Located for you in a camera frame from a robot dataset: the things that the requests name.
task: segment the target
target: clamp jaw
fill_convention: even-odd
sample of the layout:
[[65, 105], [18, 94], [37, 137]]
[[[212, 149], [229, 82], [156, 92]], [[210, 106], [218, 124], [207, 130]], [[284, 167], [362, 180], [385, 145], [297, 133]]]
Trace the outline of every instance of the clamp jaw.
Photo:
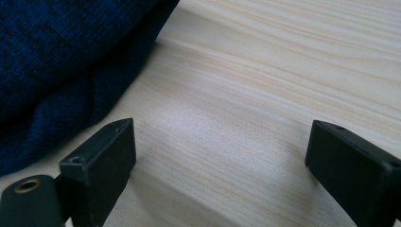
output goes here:
[[135, 165], [132, 119], [106, 125], [60, 161], [61, 174], [32, 176], [2, 194], [0, 226], [102, 226]]
[[390, 227], [401, 219], [401, 160], [385, 150], [315, 120], [305, 164], [357, 226]]

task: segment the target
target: light wood surface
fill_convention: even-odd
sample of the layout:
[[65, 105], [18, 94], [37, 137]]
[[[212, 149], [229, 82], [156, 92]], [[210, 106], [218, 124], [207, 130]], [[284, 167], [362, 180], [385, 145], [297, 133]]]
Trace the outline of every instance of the light wood surface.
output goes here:
[[0, 189], [127, 117], [137, 165], [105, 226], [355, 226], [307, 142], [319, 119], [401, 158], [401, 2], [183, 0], [108, 117]]

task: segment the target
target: black clamp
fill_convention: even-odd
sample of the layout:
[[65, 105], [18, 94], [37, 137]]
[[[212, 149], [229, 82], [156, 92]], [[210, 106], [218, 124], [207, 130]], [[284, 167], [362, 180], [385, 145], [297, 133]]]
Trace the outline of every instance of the black clamp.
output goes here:
[[135, 165], [132, 119], [103, 127], [60, 162], [61, 174], [32, 176], [2, 194], [0, 226], [102, 226]]
[[309, 170], [357, 226], [393, 226], [401, 218], [401, 160], [347, 129], [314, 121]]

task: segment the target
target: brass grommet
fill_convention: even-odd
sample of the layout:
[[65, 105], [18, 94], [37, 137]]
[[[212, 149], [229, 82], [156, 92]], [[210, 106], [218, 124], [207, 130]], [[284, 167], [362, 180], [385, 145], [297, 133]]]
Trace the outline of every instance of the brass grommet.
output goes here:
[[41, 181], [39, 179], [30, 179], [20, 183], [18, 186], [14, 188], [14, 192], [18, 194], [25, 194], [30, 191], [35, 190], [41, 185]]

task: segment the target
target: knitted fabric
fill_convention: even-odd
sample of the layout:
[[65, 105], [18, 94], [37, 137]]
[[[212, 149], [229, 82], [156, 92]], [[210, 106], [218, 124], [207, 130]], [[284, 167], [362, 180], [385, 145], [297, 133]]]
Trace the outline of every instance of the knitted fabric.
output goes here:
[[178, 0], [0, 2], [0, 176], [101, 120]]

